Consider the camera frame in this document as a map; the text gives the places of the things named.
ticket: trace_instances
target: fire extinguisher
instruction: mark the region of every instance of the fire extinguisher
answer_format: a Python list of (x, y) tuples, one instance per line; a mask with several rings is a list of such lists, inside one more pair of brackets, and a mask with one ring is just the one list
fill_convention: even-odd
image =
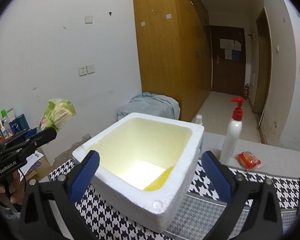
[(245, 84), (245, 85), (244, 85), (243, 98), (244, 98), (245, 100), (247, 100), (248, 97), (249, 97), (249, 87), (250, 87), (249, 84)]

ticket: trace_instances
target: green plastic bag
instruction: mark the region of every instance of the green plastic bag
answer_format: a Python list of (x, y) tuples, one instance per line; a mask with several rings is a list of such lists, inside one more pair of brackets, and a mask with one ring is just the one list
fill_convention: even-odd
[(53, 127), (57, 132), (68, 122), (71, 116), (75, 116), (76, 111), (73, 104), (68, 100), (50, 99), (49, 106), (41, 117), (37, 132), (48, 127)]

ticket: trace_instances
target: pump bottle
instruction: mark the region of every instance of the pump bottle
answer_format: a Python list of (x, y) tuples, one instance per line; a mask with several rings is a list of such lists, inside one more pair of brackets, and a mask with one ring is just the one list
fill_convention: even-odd
[(232, 102), (237, 102), (238, 106), (233, 111), (232, 119), (229, 122), (227, 134), (220, 154), (220, 162), (224, 165), (228, 164), (241, 133), (243, 116), (241, 107), (243, 100), (243, 98), (231, 99)]

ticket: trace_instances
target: white wall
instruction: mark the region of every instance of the white wall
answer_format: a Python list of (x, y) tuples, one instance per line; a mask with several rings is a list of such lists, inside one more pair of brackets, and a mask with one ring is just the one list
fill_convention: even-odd
[(300, 151), (300, 15), (289, 0), (284, 0), (290, 15), (297, 55), (297, 71), (290, 112), (280, 137), (284, 148)]
[(209, 11), (210, 25), (229, 26), (244, 29), (246, 41), (246, 74), (244, 83), (250, 83), (251, 73), (251, 42), (248, 34), (250, 33), (249, 18), (244, 13), (232, 13), (226, 11)]
[(284, 0), (264, 0), (272, 41), (272, 74), (269, 97), (261, 123), (267, 143), (279, 146), (291, 107), (296, 77), (296, 48)]
[[(85, 24), (85, 15), (94, 23)], [(88, 64), (96, 73), (79, 77), (78, 67)], [(51, 98), (77, 110), (43, 147), (50, 163), (114, 123), (140, 92), (133, 0), (13, 0), (0, 18), (0, 110), (24, 113), (30, 127)]]

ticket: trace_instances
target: black cable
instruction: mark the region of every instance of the black cable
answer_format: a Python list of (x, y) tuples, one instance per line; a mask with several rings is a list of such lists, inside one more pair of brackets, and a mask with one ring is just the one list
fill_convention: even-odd
[(24, 192), (26, 192), (26, 190), (27, 190), (27, 182), (26, 182), (26, 176), (23, 174), (23, 172), (20, 170), (20, 169), (18, 169), (20, 172), (21, 172), (21, 174), (22, 174), (22, 176), (23, 176), (23, 179), (25, 180), (25, 189), (24, 189)]

